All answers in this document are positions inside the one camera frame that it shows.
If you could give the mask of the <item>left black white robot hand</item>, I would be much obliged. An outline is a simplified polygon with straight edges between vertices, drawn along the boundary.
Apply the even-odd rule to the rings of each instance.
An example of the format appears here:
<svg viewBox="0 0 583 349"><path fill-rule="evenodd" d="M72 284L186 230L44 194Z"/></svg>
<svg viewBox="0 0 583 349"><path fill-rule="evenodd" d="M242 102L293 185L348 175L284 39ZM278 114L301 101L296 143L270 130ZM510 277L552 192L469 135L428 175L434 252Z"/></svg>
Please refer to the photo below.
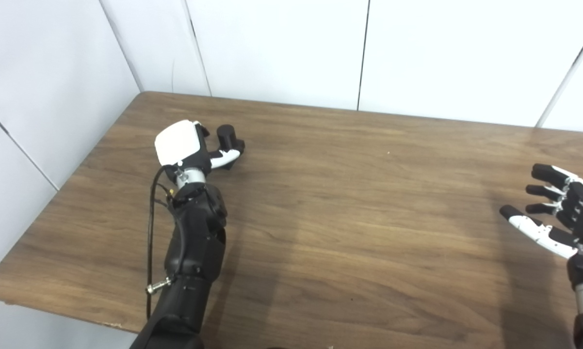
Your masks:
<svg viewBox="0 0 583 349"><path fill-rule="evenodd" d="M161 166L170 179L180 172L197 169L205 176L214 169L231 169L245 151L245 142L238 139L232 125L222 125L216 130L218 149L207 149L209 131L198 121L183 120L161 131L154 141Z"/></svg>

